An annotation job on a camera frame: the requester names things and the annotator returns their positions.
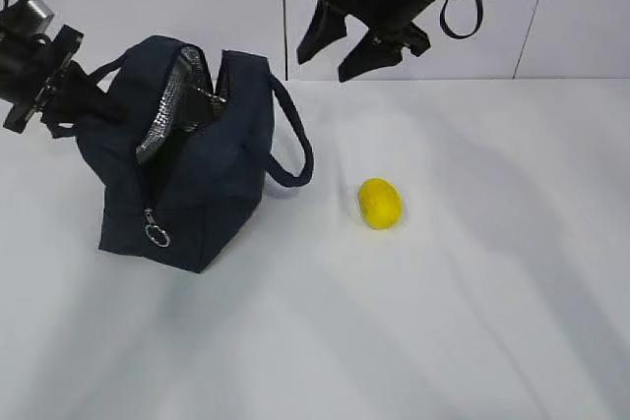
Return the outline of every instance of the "silver lining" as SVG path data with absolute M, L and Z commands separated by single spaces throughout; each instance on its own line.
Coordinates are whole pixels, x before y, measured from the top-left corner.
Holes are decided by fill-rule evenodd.
M 156 119 L 136 148 L 139 163 L 147 162 L 164 143 L 173 128 L 177 107 L 186 99 L 188 91 L 191 88 L 210 90 L 211 87 L 200 51 L 192 46 L 182 48 L 159 100 Z M 187 124 L 188 131 L 195 129 L 195 125 Z

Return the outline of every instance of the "zipper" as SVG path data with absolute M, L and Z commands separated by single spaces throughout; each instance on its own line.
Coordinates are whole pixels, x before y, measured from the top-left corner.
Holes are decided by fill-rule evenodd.
M 160 248 L 168 248 L 170 246 L 170 235 L 161 226 L 158 225 L 154 217 L 153 209 L 145 209 L 145 233 L 147 237 Z
M 206 107 L 209 107 L 212 112 L 212 123 L 221 120 L 223 112 L 225 111 L 225 105 L 227 100 L 219 95 L 215 95 L 212 92 L 203 90 L 201 88 L 193 88 L 198 93 L 207 98 Z M 157 160 L 158 168 L 152 167 L 152 162 L 149 161 L 143 167 L 143 176 L 149 178 L 152 183 L 149 189 L 149 197 L 152 202 L 158 202 L 159 198 L 168 185 L 172 172 L 177 167 L 177 161 L 181 153 L 186 147 L 186 143 L 192 138 L 192 136 L 200 130 L 193 129 L 191 131 L 173 129 L 170 132 L 168 139 L 162 144 L 153 159 Z
M 216 119 L 221 119 L 223 112 L 225 111 L 228 98 L 227 92 L 229 90 L 229 79 L 227 73 L 227 60 L 225 59 L 225 54 L 223 53 L 223 58 L 221 61 L 221 67 L 219 71 L 219 76 L 217 78 L 217 90 L 216 93 L 208 92 L 207 90 L 202 90 L 200 88 L 195 88 L 198 92 L 207 96 L 210 99 L 211 106 L 213 108 L 213 114 Z M 146 135 L 147 132 L 151 129 L 151 125 L 153 124 L 154 119 L 152 118 L 151 122 L 147 126 L 147 131 L 143 134 Z M 140 143 L 137 143 L 133 146 L 132 155 L 134 157 L 136 173 L 140 182 L 140 186 L 142 188 L 143 197 L 145 201 L 145 209 L 144 209 L 144 217 L 145 217 L 145 233 L 149 240 L 154 243 L 156 246 L 160 248 L 168 248 L 171 244 L 170 235 L 166 230 L 164 230 L 156 220 L 156 216 L 154 214 L 155 206 L 158 204 L 159 197 L 161 192 L 155 196 L 152 196 L 152 193 L 147 185 L 147 180 L 145 178 L 145 171 L 142 165 L 138 162 L 136 157 L 136 148 Z

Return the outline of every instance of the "navy blue bag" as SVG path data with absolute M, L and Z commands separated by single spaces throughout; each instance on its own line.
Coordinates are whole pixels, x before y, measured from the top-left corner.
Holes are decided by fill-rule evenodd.
M 117 69 L 108 94 L 127 119 L 87 116 L 74 130 L 105 185 L 101 250 L 201 272 L 258 207 L 266 173 L 310 182 L 313 150 L 266 58 L 225 51 L 215 92 L 199 48 L 152 36 L 92 78 Z M 298 176 L 271 156 L 273 95 L 304 149 Z

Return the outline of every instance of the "yellow lemon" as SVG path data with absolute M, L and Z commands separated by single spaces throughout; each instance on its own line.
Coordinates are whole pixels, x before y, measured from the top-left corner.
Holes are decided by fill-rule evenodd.
M 394 226 L 403 214 L 398 191 L 383 179 L 370 179 L 358 191 L 358 203 L 365 222 L 375 230 Z

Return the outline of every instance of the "bag handle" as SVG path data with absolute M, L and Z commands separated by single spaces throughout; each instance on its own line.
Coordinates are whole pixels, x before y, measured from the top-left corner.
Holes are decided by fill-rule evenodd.
M 99 67 L 98 69 L 96 69 L 93 73 L 89 75 L 89 77 L 92 81 L 94 81 L 95 84 L 98 84 L 103 79 L 105 79 L 109 73 L 113 73 L 114 71 L 117 71 L 120 68 L 122 68 L 123 65 L 125 64 L 125 61 L 127 61 L 126 52 L 122 56 L 120 56 L 118 59 L 115 59 L 114 61 L 112 61 L 111 63 L 107 63 Z
M 304 149 L 304 168 L 298 176 L 293 176 L 278 163 L 278 161 L 270 154 L 269 161 L 267 163 L 267 172 L 272 178 L 281 186 L 287 188 L 303 187 L 313 178 L 313 170 L 315 167 L 315 158 L 313 157 L 313 147 L 311 146 L 308 138 L 306 137 L 306 131 L 304 125 L 299 118 L 295 104 L 288 94 L 288 91 L 284 88 L 283 84 L 270 74 L 270 84 L 274 91 L 274 95 L 280 103 L 280 107 L 288 119 L 288 123 L 291 125 L 293 132 L 297 136 L 299 143 Z

